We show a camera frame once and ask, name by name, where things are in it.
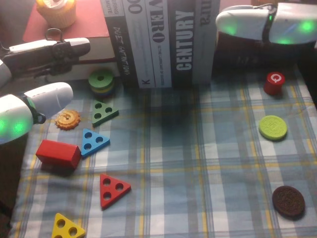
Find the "tan scalloped cookie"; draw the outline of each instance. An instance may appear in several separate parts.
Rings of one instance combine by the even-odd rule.
[[[78,126],[80,115],[77,111],[65,110],[55,119],[55,124],[62,130],[71,130]]]

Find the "red cylinder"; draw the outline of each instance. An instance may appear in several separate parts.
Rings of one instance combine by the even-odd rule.
[[[285,76],[280,72],[271,72],[267,75],[264,91],[269,95],[277,95],[282,91]]]

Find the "tablecloth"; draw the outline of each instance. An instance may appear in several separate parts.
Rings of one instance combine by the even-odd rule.
[[[51,237],[57,212],[87,238],[317,237],[317,112],[298,69],[279,71],[286,83],[278,97],[263,91],[267,69],[224,72],[188,90],[119,85],[104,100],[119,116],[94,129],[95,98],[85,81],[72,84],[66,108],[82,121],[62,131],[52,118],[29,133],[10,237]],[[286,121],[284,140],[260,135],[266,115]],[[69,175],[43,168],[35,156],[43,139],[81,147],[84,128],[109,137],[110,146]],[[104,211],[100,174],[132,186]],[[281,185],[303,194],[302,219],[274,210]]]

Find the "hole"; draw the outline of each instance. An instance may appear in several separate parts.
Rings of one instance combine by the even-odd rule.
[[[101,118],[101,114],[100,113],[96,113],[95,114],[95,119],[99,119],[99,118]]]
[[[86,145],[84,145],[84,149],[85,149],[85,150],[90,150],[90,149],[91,149],[91,144],[86,144]]]
[[[111,193],[106,192],[104,193],[104,200],[110,200],[111,199]]]
[[[115,186],[115,190],[122,191],[123,190],[123,184],[117,183],[117,185]]]
[[[103,142],[104,141],[104,139],[102,138],[102,137],[97,137],[97,139],[96,139],[96,142],[97,143],[101,143],[101,142]]]
[[[95,108],[96,108],[96,109],[101,108],[101,107],[102,107],[101,103],[97,103],[97,104],[95,105]]]
[[[90,132],[87,132],[86,134],[85,134],[85,138],[86,139],[89,139],[89,138],[91,138],[93,135],[90,133]]]
[[[106,108],[106,113],[111,113],[112,112],[112,108]]]
[[[60,219],[57,221],[58,228],[63,228],[65,226],[65,221],[63,219]]]
[[[77,234],[77,229],[75,227],[71,227],[69,228],[68,233],[70,234],[71,237],[73,237]]]
[[[111,180],[110,180],[110,179],[108,179],[108,178],[105,178],[105,179],[104,179],[104,186],[109,186],[110,183],[111,183]]]

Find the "wooden toy block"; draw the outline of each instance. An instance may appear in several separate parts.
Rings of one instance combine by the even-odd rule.
[[[131,185],[127,182],[108,175],[100,175],[100,205],[102,210],[114,204],[130,190]]]
[[[117,115],[119,115],[118,109],[110,107],[105,103],[94,101],[92,118],[93,127],[96,127]]]
[[[83,143],[81,146],[81,155],[87,157],[105,146],[110,144],[108,137],[95,133],[91,130],[84,129],[83,131]]]
[[[43,164],[75,169],[81,158],[81,151],[77,145],[43,140],[36,152],[36,156]]]
[[[82,238],[85,234],[84,229],[62,214],[55,215],[52,238]]]

